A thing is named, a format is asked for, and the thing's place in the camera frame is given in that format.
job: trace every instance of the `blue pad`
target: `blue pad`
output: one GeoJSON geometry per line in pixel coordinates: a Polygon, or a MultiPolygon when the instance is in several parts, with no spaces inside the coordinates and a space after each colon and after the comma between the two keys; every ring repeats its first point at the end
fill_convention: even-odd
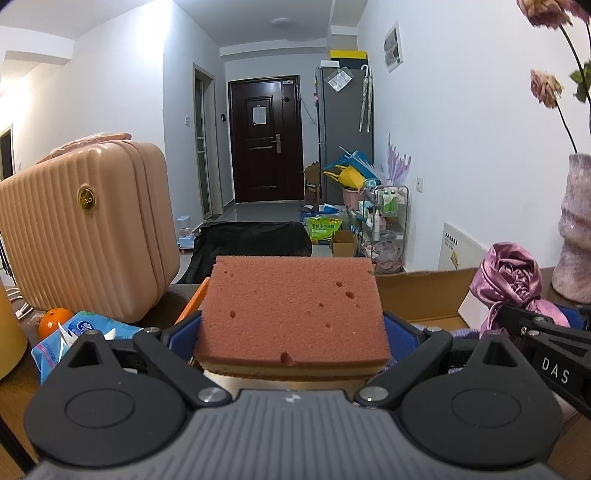
{"type": "Polygon", "coordinates": [[[578,330],[585,330],[587,326],[587,322],[581,318],[581,315],[577,309],[570,309],[568,307],[561,307],[557,305],[558,309],[564,313],[564,316],[569,321],[569,325],[571,328],[576,328],[578,330]]]}
{"type": "Polygon", "coordinates": [[[162,334],[162,342],[168,349],[188,362],[193,357],[197,332],[201,325],[201,311],[195,312],[162,334]]]}
{"type": "Polygon", "coordinates": [[[384,326],[390,353],[397,362],[410,355],[425,341],[425,334],[421,330],[403,322],[392,313],[384,313],[384,326]]]}

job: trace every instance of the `glass door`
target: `glass door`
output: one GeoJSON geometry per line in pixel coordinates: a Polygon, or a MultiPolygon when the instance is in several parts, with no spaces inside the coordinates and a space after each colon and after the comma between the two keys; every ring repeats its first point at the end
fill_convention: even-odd
{"type": "Polygon", "coordinates": [[[197,136],[197,171],[201,192],[203,219],[212,215],[212,201],[209,192],[209,175],[207,170],[207,149],[205,143],[205,110],[203,82],[195,78],[195,132],[197,136]]]}

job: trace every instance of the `refrigerator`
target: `refrigerator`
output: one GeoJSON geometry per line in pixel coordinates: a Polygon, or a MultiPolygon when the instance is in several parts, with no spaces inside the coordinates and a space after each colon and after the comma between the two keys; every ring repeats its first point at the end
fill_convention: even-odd
{"type": "MultiPolygon", "coordinates": [[[[326,79],[336,70],[335,68],[318,68],[316,70],[321,170],[336,162],[344,154],[340,147],[350,152],[362,151],[372,164],[374,162],[374,113],[370,112],[372,122],[368,133],[367,105],[363,130],[361,133],[359,132],[365,72],[350,69],[353,80],[340,92],[336,92],[326,82],[326,79]]],[[[340,184],[327,178],[326,175],[321,175],[321,177],[320,203],[343,205],[343,192],[340,184]]]]}

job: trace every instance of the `pink satin fabric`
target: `pink satin fabric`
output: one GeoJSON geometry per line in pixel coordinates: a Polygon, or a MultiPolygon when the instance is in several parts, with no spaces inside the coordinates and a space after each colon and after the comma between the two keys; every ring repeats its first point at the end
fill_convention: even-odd
{"type": "Polygon", "coordinates": [[[556,325],[570,326],[556,305],[540,299],[540,267],[530,253],[519,245],[493,245],[476,271],[470,291],[490,309],[480,329],[480,336],[487,330],[499,328],[495,317],[503,304],[552,317],[556,325]]]}

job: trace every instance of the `flower stem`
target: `flower stem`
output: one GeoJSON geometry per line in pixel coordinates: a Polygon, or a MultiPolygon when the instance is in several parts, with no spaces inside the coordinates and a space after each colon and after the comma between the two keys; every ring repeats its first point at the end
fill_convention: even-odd
{"type": "Polygon", "coordinates": [[[589,36],[589,46],[591,47],[591,30],[589,30],[589,24],[585,23],[585,27],[587,27],[587,35],[589,36]]]}
{"type": "MultiPolygon", "coordinates": [[[[566,38],[566,41],[569,43],[570,49],[573,51],[574,59],[577,61],[577,65],[579,67],[579,71],[581,72],[581,77],[583,79],[583,87],[585,88],[585,93],[587,94],[587,100],[589,100],[589,108],[591,109],[591,96],[589,96],[589,85],[587,84],[587,79],[585,77],[585,71],[583,70],[583,66],[581,65],[581,61],[579,60],[579,56],[577,55],[577,51],[574,49],[573,43],[570,41],[570,37],[566,30],[561,25],[560,29],[566,38]]],[[[591,133],[591,110],[589,111],[589,133],[591,133]]]]}
{"type": "Polygon", "coordinates": [[[573,144],[574,152],[575,153],[579,153],[577,151],[577,146],[574,144],[573,136],[570,134],[569,126],[566,124],[566,120],[564,119],[564,115],[562,114],[562,110],[560,109],[560,105],[558,104],[558,102],[556,102],[556,107],[558,107],[558,112],[560,114],[560,118],[562,119],[562,123],[563,123],[563,125],[564,125],[564,127],[566,129],[566,132],[569,135],[570,142],[573,144]]]}

